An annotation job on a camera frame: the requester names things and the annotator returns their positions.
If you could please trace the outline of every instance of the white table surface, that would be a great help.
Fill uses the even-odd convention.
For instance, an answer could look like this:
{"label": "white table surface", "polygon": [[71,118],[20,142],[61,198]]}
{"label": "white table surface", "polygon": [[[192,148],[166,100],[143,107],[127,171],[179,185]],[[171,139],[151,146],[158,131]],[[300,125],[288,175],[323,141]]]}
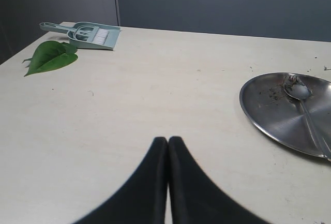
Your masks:
{"label": "white table surface", "polygon": [[331,43],[122,27],[115,51],[79,50],[73,64],[24,78],[22,61],[48,39],[65,35],[0,66],[1,223],[74,222],[120,188],[154,137],[173,135],[255,214],[331,223],[330,164],[272,142],[239,105],[260,74],[331,80]]}

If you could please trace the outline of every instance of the stainless steel plate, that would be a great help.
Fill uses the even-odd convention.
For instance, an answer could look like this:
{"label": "stainless steel plate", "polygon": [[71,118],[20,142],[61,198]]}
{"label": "stainless steel plate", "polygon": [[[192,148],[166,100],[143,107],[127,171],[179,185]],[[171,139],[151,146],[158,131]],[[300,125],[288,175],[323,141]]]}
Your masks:
{"label": "stainless steel plate", "polygon": [[[244,113],[263,133],[279,143],[297,151],[324,157],[308,132],[300,103],[290,98],[283,89],[288,73],[271,73],[249,80],[240,91],[240,104]],[[296,74],[305,83],[312,96],[306,106],[317,128],[331,137],[331,83]]]}

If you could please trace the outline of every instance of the metal spoon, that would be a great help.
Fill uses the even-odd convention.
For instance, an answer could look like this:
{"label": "metal spoon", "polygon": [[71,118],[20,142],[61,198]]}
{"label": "metal spoon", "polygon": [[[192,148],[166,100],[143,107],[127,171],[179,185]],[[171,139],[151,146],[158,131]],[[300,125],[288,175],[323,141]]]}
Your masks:
{"label": "metal spoon", "polygon": [[306,118],[309,133],[317,148],[324,153],[324,157],[331,161],[331,149],[324,137],[317,131],[315,124],[306,108],[305,100],[311,96],[308,87],[295,75],[288,75],[284,81],[284,90],[292,98],[300,101]]}

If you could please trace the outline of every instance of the brush bristles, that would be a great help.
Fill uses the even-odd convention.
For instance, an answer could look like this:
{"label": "brush bristles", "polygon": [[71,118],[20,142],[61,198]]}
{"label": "brush bristles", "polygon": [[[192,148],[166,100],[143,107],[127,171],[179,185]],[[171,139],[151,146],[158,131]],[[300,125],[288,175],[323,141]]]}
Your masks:
{"label": "brush bristles", "polygon": [[96,35],[94,36],[92,43],[94,44],[104,44],[107,36],[108,36],[109,30],[101,29],[97,31]]}

